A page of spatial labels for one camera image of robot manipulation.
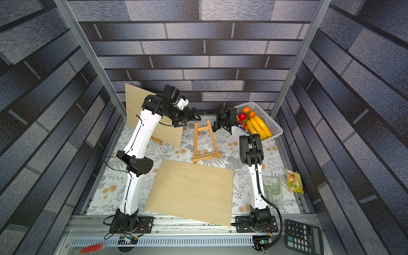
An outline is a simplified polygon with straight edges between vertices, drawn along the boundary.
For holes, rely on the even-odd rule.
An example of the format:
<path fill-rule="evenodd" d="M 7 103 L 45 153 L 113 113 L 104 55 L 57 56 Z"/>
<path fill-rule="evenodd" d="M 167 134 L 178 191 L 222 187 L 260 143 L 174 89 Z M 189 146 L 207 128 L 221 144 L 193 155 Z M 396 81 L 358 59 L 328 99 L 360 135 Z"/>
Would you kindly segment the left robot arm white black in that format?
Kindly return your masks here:
<path fill-rule="evenodd" d="M 123 200 L 113 215 L 110 234 L 131 234 L 141 225 L 138 221 L 138 201 L 144 176 L 153 168 L 154 161 L 145 156 L 148 142 L 153 131 L 163 117 L 172 121 L 172 127 L 186 126 L 188 122 L 200 120 L 196 109 L 188 107 L 189 101 L 173 86 L 166 85 L 156 95 L 148 95 L 141 105 L 139 122 L 123 150 L 116 153 L 116 158 L 126 164 L 128 179 Z"/>

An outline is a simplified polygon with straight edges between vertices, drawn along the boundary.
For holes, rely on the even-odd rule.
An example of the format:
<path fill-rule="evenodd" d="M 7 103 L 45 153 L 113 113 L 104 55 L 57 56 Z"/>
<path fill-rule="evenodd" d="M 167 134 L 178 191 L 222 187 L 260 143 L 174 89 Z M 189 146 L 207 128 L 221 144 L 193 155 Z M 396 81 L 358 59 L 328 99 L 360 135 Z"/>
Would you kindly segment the plywood board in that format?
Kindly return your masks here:
<path fill-rule="evenodd" d="M 144 210 L 230 226 L 233 170 L 162 161 Z"/>
<path fill-rule="evenodd" d="M 125 83 L 125 103 L 126 103 L 126 116 L 127 125 L 136 128 L 139 119 L 136 115 L 140 115 L 142 110 L 142 104 L 144 99 L 148 95 L 153 95 L 153 92 L 141 89 L 139 87 L 133 86 L 131 84 Z M 163 124 L 171 124 L 171 120 L 168 117 L 163 117 L 160 120 Z M 178 149 L 181 147 L 183 127 L 175 128 L 172 126 L 165 126 L 162 124 L 157 124 L 153 131 L 153 137 L 165 142 L 171 146 Z"/>

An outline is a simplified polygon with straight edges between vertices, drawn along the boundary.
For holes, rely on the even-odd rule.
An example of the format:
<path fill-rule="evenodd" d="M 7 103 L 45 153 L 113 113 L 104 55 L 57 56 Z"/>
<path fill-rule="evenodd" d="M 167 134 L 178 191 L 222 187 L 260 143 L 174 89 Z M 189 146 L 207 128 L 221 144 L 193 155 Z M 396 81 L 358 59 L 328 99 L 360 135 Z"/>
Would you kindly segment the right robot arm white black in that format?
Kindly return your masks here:
<path fill-rule="evenodd" d="M 271 209 L 275 209 L 277 213 L 279 213 L 279 209 L 263 195 L 261 167 L 264 152 L 260 135 L 245 130 L 243 124 L 237 121 L 237 109 L 234 107 L 216 112 L 216 121 L 212 130 L 218 131 L 219 129 L 224 129 L 239 138 L 240 159 L 246 167 L 252 190 L 250 212 L 247 219 L 237 220 L 231 225 L 236 228 L 247 227 L 254 232 L 277 232 L 278 226 L 271 214 Z"/>

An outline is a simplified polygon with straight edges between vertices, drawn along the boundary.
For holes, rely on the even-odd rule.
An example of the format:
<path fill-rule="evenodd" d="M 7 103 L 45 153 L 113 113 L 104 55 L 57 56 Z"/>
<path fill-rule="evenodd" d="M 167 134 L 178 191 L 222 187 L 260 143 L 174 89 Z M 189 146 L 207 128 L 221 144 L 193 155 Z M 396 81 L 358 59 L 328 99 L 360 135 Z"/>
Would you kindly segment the white plastic basket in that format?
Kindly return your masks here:
<path fill-rule="evenodd" d="M 247 102 L 247 103 L 242 103 L 239 105 L 235 105 L 234 108 L 236 108 L 237 110 L 237 119 L 238 119 L 238 115 L 240 113 L 242 113 L 242 110 L 245 107 L 250 107 L 257 116 L 259 116 L 267 125 L 267 127 L 269 128 L 269 130 L 272 133 L 272 137 L 268 138 L 268 139 L 275 139 L 277 137 L 279 137 L 280 135 L 283 134 L 283 129 L 277 124 L 276 121 L 274 121 L 261 107 L 259 104 L 255 103 L 255 102 Z M 248 130 L 248 127 L 246 126 L 247 122 L 240 122 L 238 119 L 239 124 L 243 124 L 243 128 L 248 131 L 249 133 L 251 133 Z"/>

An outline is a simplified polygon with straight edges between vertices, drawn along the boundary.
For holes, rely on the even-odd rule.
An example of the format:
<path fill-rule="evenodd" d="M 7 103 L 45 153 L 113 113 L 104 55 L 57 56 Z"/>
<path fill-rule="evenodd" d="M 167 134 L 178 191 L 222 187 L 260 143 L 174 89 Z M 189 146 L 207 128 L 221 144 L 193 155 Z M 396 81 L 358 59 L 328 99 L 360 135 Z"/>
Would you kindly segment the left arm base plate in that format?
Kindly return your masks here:
<path fill-rule="evenodd" d="M 109 226 L 109 234 L 149 234 L 153 227 L 153 217 L 138 217 L 135 215 L 129 216 L 112 216 L 112 222 L 106 223 Z"/>

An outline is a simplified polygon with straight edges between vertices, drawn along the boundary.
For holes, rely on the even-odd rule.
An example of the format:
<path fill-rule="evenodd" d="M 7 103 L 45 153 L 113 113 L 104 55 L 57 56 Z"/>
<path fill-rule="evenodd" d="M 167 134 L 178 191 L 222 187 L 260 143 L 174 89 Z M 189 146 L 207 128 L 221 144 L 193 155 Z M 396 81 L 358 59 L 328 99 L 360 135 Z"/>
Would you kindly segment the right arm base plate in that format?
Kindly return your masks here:
<path fill-rule="evenodd" d="M 236 216 L 234 221 L 231 223 L 232 226 L 236 227 L 238 233 L 278 233 L 278 224 L 274 216 L 271 217 L 270 223 L 257 223 L 252 227 L 249 221 L 249 216 Z"/>

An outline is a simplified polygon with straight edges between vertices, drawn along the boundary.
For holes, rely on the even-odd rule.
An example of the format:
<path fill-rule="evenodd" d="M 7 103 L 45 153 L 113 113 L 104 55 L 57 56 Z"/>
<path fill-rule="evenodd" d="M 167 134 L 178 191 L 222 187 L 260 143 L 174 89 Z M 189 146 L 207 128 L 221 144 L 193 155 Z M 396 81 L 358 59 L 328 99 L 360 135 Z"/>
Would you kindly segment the wooden easel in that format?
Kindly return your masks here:
<path fill-rule="evenodd" d="M 159 144 L 160 146 L 163 144 L 163 142 L 160 139 L 157 139 L 155 137 L 150 137 L 150 140 L 157 143 L 157 144 Z"/>
<path fill-rule="evenodd" d="M 218 149 L 210 121 L 208 120 L 204 126 L 199 126 L 199 123 L 195 122 L 192 163 L 197 164 L 214 158 L 220 159 L 222 156 L 223 153 Z"/>

